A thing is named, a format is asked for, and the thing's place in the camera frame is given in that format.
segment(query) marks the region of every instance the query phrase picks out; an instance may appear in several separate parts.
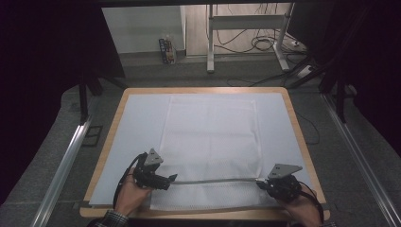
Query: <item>metal stand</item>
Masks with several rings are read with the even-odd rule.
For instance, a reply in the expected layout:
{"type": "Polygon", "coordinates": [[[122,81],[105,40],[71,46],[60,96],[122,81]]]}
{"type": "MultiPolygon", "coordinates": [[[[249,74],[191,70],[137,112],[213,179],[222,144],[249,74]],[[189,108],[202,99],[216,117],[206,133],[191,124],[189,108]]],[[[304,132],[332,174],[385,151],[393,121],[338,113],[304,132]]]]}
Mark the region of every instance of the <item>metal stand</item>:
{"type": "Polygon", "coordinates": [[[274,52],[283,71],[289,71],[286,58],[281,50],[286,35],[288,21],[293,3],[289,4],[284,15],[240,15],[240,16],[213,16],[213,5],[209,5],[209,44],[207,52],[207,72],[215,71],[215,53],[213,43],[214,30],[234,29],[280,29],[277,43],[273,44],[274,52]]]}
{"type": "Polygon", "coordinates": [[[79,101],[80,101],[80,122],[79,124],[82,126],[88,119],[88,100],[87,100],[87,93],[86,87],[88,86],[89,90],[91,91],[92,95],[94,96],[101,96],[103,93],[103,87],[100,84],[100,81],[97,76],[106,79],[110,83],[114,84],[115,86],[125,90],[129,88],[129,86],[123,82],[118,81],[115,78],[111,78],[108,76],[103,75],[101,72],[98,71],[90,71],[82,73],[79,79],[79,101]]]}
{"type": "Polygon", "coordinates": [[[326,64],[322,65],[318,69],[312,71],[307,76],[293,82],[287,88],[297,88],[302,84],[310,81],[311,79],[321,75],[322,73],[326,73],[324,78],[319,85],[319,90],[321,93],[327,94],[329,93],[334,85],[337,83],[337,115],[341,119],[343,123],[345,123],[345,117],[343,112],[344,107],[344,99],[345,99],[345,75],[342,72],[341,60],[346,54],[346,50],[348,49],[350,43],[354,40],[357,31],[361,27],[364,19],[366,18],[369,10],[372,8],[372,3],[370,5],[366,5],[361,3],[362,6],[358,9],[355,19],[350,25],[348,32],[343,38],[343,42],[339,46],[338,52],[333,56],[333,58],[326,64]]]}

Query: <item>white board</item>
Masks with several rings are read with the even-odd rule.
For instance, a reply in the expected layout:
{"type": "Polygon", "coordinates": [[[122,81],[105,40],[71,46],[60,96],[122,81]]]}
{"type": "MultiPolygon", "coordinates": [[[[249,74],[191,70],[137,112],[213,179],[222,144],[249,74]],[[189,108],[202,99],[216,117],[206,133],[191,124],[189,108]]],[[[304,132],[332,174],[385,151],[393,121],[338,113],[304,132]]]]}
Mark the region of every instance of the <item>white board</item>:
{"type": "MultiPolygon", "coordinates": [[[[263,154],[263,165],[259,177],[267,178],[274,164],[277,163],[296,165],[304,169],[294,175],[299,181],[311,185],[285,102],[280,93],[130,95],[109,157],[89,202],[90,205],[112,204],[118,181],[131,161],[138,154],[148,152],[151,148],[158,151],[172,96],[255,101],[263,154]]],[[[264,197],[263,200],[266,201],[263,205],[276,205],[270,198],[264,197]]]]}

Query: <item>metal frame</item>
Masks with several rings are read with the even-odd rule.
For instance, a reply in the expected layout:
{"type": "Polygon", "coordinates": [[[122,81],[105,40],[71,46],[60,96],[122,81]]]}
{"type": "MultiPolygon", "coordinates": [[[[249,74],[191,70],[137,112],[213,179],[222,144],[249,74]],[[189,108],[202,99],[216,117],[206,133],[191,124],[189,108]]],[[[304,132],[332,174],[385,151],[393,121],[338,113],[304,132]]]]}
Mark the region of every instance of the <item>metal frame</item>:
{"type": "Polygon", "coordinates": [[[30,226],[46,226],[53,212],[54,206],[59,198],[59,195],[64,187],[65,181],[67,180],[68,174],[70,173],[71,167],[77,157],[80,145],[82,144],[83,138],[91,125],[93,112],[99,101],[99,97],[92,97],[89,105],[89,114],[86,121],[82,125],[78,125],[73,138],[71,139],[70,145],[67,148],[64,156],[62,157],[59,168],[53,177],[50,186],[47,189],[44,199],[42,200],[41,206],[39,207],[34,219],[30,226]]]}
{"type": "Polygon", "coordinates": [[[286,35],[289,18],[291,16],[293,3],[290,3],[284,15],[240,15],[240,16],[214,16],[213,5],[209,5],[209,44],[207,52],[207,72],[215,71],[215,53],[213,43],[214,30],[230,29],[280,29],[277,42],[273,49],[283,71],[289,71],[286,58],[281,46],[286,35]]]}
{"type": "Polygon", "coordinates": [[[368,185],[384,217],[389,223],[389,226],[401,226],[401,218],[399,217],[398,211],[396,210],[392,200],[387,194],[386,189],[383,187],[383,185],[381,185],[374,171],[371,169],[368,161],[363,155],[362,150],[357,145],[357,141],[354,139],[352,133],[348,130],[347,125],[342,123],[341,119],[337,116],[336,104],[334,103],[331,95],[325,94],[322,95],[322,98],[327,106],[328,111],[330,112],[331,117],[333,118],[334,123],[339,129],[340,135],[349,148],[351,155],[353,156],[354,161],[365,180],[365,183],[368,185]]]}

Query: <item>black cable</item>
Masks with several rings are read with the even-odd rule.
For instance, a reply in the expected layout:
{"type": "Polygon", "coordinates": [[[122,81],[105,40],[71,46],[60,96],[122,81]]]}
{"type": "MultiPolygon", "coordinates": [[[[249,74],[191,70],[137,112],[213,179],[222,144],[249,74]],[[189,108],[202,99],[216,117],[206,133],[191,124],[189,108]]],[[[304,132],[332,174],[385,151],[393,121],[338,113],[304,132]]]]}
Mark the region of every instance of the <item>black cable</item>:
{"type": "Polygon", "coordinates": [[[288,33],[286,33],[285,36],[289,37],[293,41],[298,41],[297,39],[295,39],[293,36],[289,35],[288,33]]]}
{"type": "Polygon", "coordinates": [[[296,62],[296,61],[294,61],[294,60],[291,60],[291,59],[289,58],[289,56],[298,56],[298,55],[305,55],[305,54],[304,54],[304,53],[288,53],[288,54],[286,54],[286,60],[289,61],[289,62],[291,62],[291,63],[293,63],[293,64],[297,64],[297,63],[301,62],[302,60],[296,62]]]}
{"type": "Polygon", "coordinates": [[[266,4],[265,12],[263,14],[266,14],[266,12],[268,11],[268,5],[269,5],[269,3],[266,4]]]}
{"type": "Polygon", "coordinates": [[[277,5],[278,5],[278,3],[276,3],[276,8],[275,8],[275,10],[274,10],[274,15],[276,15],[277,14],[277,5]]]}
{"type": "Polygon", "coordinates": [[[230,41],[225,42],[225,43],[222,43],[222,42],[221,42],[220,36],[219,36],[219,34],[218,34],[218,42],[219,42],[220,44],[222,44],[222,45],[229,44],[230,42],[232,42],[233,40],[235,40],[238,36],[240,36],[242,33],[244,33],[244,32],[247,31],[247,30],[248,30],[248,29],[243,29],[241,32],[239,32],[237,35],[235,35],[233,39],[231,39],[230,41]]]}
{"type": "Polygon", "coordinates": [[[311,58],[312,58],[312,57],[311,57],[310,55],[306,55],[306,58],[304,58],[304,59],[301,60],[299,63],[297,63],[297,64],[292,68],[292,70],[290,71],[290,73],[283,79],[283,81],[282,81],[282,83],[281,83],[281,86],[282,86],[282,87],[286,87],[286,82],[287,82],[287,80],[288,80],[289,78],[295,76],[295,75],[298,75],[299,72],[301,72],[302,67],[305,66],[305,65],[307,65],[307,64],[310,62],[311,58]]]}
{"type": "Polygon", "coordinates": [[[117,199],[118,199],[118,194],[121,191],[121,187],[124,184],[125,179],[127,178],[127,176],[129,175],[130,170],[132,169],[132,166],[136,163],[136,161],[138,161],[138,159],[144,155],[144,153],[139,154],[138,156],[136,156],[136,158],[133,159],[132,163],[130,164],[130,166],[125,170],[123,176],[121,177],[120,181],[118,182],[117,188],[115,189],[114,192],[114,198],[113,198],[113,209],[115,208],[115,204],[117,203],[117,199]]]}
{"type": "Polygon", "coordinates": [[[306,49],[304,49],[303,51],[301,51],[301,50],[294,50],[294,49],[289,48],[289,47],[286,46],[285,44],[283,44],[283,45],[281,46],[281,51],[283,51],[283,53],[285,53],[285,54],[299,54],[299,55],[307,55],[307,54],[308,54],[308,52],[307,52],[306,49]]]}
{"type": "Polygon", "coordinates": [[[257,36],[257,35],[256,35],[256,37],[252,38],[252,41],[251,41],[252,46],[254,46],[256,49],[258,49],[260,51],[268,51],[273,48],[273,45],[271,44],[271,41],[268,39],[267,36],[257,36]],[[257,44],[259,44],[259,43],[267,43],[270,46],[267,48],[260,48],[257,46],[257,44]]]}
{"type": "Polygon", "coordinates": [[[227,48],[227,47],[224,47],[224,46],[222,46],[222,45],[215,45],[215,47],[222,48],[222,49],[225,49],[225,50],[228,50],[228,51],[231,51],[231,52],[237,53],[237,54],[243,54],[243,53],[247,53],[247,52],[250,52],[251,50],[253,50],[253,49],[254,49],[254,46],[253,46],[251,49],[244,50],[244,51],[236,51],[236,50],[232,50],[232,49],[229,49],[229,48],[227,48]]]}
{"type": "Polygon", "coordinates": [[[228,10],[231,12],[231,10],[230,10],[230,4],[227,4],[227,8],[228,8],[228,10]]]}
{"type": "Polygon", "coordinates": [[[310,56],[307,56],[301,62],[296,64],[289,72],[286,72],[286,73],[283,73],[283,74],[279,74],[279,75],[276,75],[276,76],[272,76],[272,77],[268,77],[268,78],[265,78],[265,79],[261,79],[259,81],[249,81],[249,80],[245,80],[245,79],[227,79],[226,83],[230,87],[237,87],[237,86],[234,86],[233,84],[231,84],[231,82],[230,82],[230,81],[237,80],[237,81],[242,81],[242,82],[248,82],[248,83],[250,83],[248,85],[248,87],[254,87],[254,86],[258,85],[258,84],[261,84],[261,83],[264,83],[264,82],[267,82],[267,81],[271,81],[271,80],[275,80],[275,79],[284,79],[284,81],[282,82],[282,86],[285,87],[287,79],[292,77],[294,74],[298,73],[300,68],[302,66],[306,65],[309,61],[310,61],[310,56]]]}
{"type": "Polygon", "coordinates": [[[256,9],[256,11],[253,14],[256,14],[262,7],[263,7],[263,3],[259,4],[259,7],[256,9]]]}
{"type": "Polygon", "coordinates": [[[315,129],[316,133],[318,134],[317,142],[313,142],[313,143],[306,142],[306,143],[309,144],[309,145],[317,145],[317,144],[320,144],[320,143],[321,143],[321,134],[319,133],[319,130],[318,130],[318,128],[316,128],[315,124],[314,124],[311,120],[309,120],[309,119],[307,119],[306,117],[302,116],[300,113],[296,112],[295,110],[294,110],[294,112],[295,112],[297,115],[299,115],[301,118],[303,118],[305,121],[309,122],[309,123],[312,125],[312,127],[315,129]]]}
{"type": "Polygon", "coordinates": [[[207,23],[207,5],[206,5],[206,11],[204,12],[204,24],[205,24],[205,28],[206,28],[206,37],[207,40],[209,40],[209,34],[207,33],[207,27],[208,27],[208,23],[207,23]]]}
{"type": "Polygon", "coordinates": [[[321,222],[324,223],[324,213],[323,213],[323,208],[322,205],[319,203],[318,198],[316,197],[315,193],[313,193],[312,189],[310,189],[310,187],[308,185],[306,185],[306,183],[303,182],[299,182],[301,184],[303,184],[305,187],[307,187],[307,189],[309,189],[310,193],[312,193],[312,196],[304,191],[300,192],[300,195],[310,199],[316,206],[316,208],[319,211],[319,215],[320,215],[320,219],[321,222]]]}

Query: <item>black curtain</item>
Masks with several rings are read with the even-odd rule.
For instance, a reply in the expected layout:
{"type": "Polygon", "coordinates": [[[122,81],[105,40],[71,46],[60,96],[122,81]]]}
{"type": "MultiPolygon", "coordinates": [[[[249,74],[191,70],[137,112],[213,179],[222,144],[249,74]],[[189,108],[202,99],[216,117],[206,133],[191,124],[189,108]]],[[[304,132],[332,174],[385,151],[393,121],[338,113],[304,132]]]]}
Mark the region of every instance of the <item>black curtain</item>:
{"type": "Polygon", "coordinates": [[[50,130],[63,92],[81,76],[97,77],[94,71],[124,73],[97,6],[2,1],[0,30],[3,203],[50,130]]]}
{"type": "Polygon", "coordinates": [[[401,156],[400,11],[399,1],[376,1],[343,67],[356,106],[401,156]]]}

